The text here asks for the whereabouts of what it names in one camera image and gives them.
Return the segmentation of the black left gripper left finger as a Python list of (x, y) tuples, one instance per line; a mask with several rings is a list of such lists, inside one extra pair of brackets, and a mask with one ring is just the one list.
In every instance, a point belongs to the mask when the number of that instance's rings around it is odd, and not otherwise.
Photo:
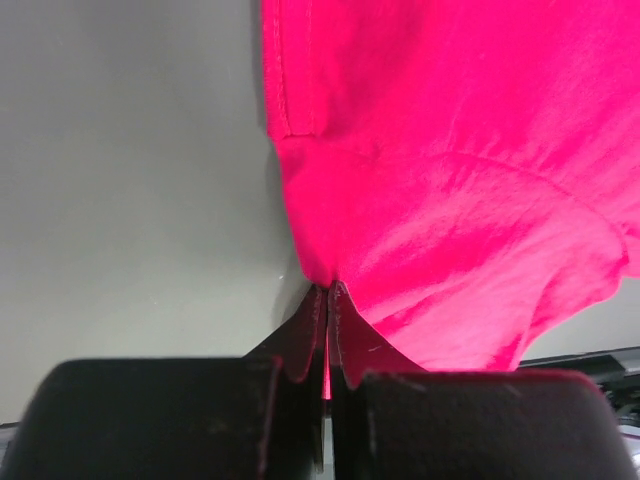
[(9, 479), (308, 479), (323, 463), (327, 294), (235, 358), (83, 359), (42, 381)]

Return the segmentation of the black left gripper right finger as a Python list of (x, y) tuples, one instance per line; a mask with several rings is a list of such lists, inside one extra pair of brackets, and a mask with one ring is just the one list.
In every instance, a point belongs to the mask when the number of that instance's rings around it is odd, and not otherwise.
[(339, 479), (633, 479), (613, 411), (579, 371), (428, 372), (328, 293)]

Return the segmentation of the pink t shirt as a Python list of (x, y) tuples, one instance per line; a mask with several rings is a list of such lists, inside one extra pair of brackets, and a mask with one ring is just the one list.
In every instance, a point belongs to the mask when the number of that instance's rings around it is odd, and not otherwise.
[(639, 273), (635, 1), (265, 1), (304, 274), (428, 371), (509, 371)]

